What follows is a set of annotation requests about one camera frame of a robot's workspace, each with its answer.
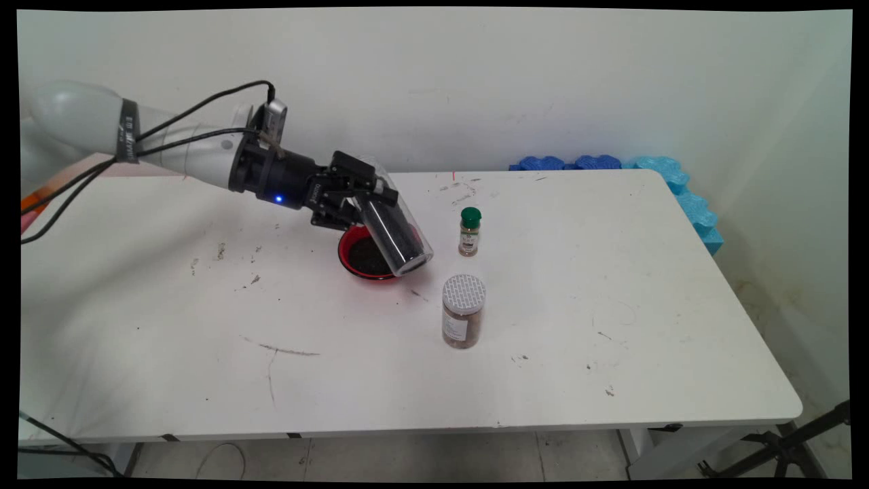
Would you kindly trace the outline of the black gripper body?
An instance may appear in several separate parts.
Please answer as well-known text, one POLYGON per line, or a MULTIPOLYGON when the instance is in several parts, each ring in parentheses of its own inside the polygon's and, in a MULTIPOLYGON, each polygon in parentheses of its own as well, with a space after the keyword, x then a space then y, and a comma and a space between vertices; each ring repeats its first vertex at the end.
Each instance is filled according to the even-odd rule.
POLYGON ((257 199, 289 209, 319 209, 335 179, 313 159, 280 147, 262 145, 252 133, 242 137, 229 171, 231 192, 254 193, 257 199))

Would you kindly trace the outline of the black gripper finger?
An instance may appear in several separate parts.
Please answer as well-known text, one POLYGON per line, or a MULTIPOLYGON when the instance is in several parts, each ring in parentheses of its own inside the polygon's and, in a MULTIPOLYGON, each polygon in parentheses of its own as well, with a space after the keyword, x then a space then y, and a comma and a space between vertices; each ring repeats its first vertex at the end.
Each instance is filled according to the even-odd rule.
POLYGON ((310 225, 336 231, 348 231, 363 225, 360 209, 353 193, 322 193, 310 199, 310 225))
POLYGON ((342 197, 363 197, 394 207, 399 192, 388 180, 388 174, 360 158, 335 151, 329 165, 330 194, 342 197))

